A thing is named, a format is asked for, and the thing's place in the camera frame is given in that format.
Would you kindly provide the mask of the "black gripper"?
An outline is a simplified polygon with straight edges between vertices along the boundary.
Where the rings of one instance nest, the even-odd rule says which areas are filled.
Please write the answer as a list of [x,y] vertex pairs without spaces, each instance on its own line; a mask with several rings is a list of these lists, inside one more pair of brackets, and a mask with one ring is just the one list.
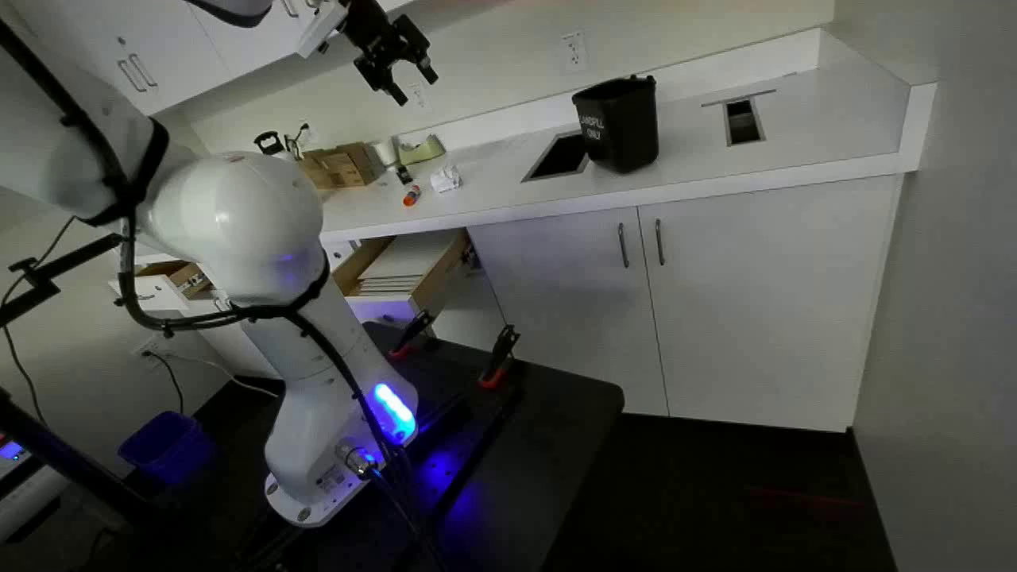
[[430,87],[440,83],[430,42],[411,16],[390,18],[375,0],[343,0],[343,7],[343,35],[358,49],[357,69],[373,88],[380,88],[397,104],[411,101],[390,76],[397,61],[413,63]]

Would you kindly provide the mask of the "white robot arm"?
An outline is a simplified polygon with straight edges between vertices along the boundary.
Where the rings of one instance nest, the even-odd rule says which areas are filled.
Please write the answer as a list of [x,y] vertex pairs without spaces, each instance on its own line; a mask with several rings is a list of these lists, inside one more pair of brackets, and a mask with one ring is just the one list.
[[[63,211],[121,251],[133,323],[158,333],[240,323],[282,377],[263,443],[263,498],[296,527],[333,520],[421,437],[421,395],[357,321],[320,246],[325,212],[291,160],[193,156],[104,81],[0,24],[11,193]],[[223,306],[158,319],[136,251],[205,270]]]

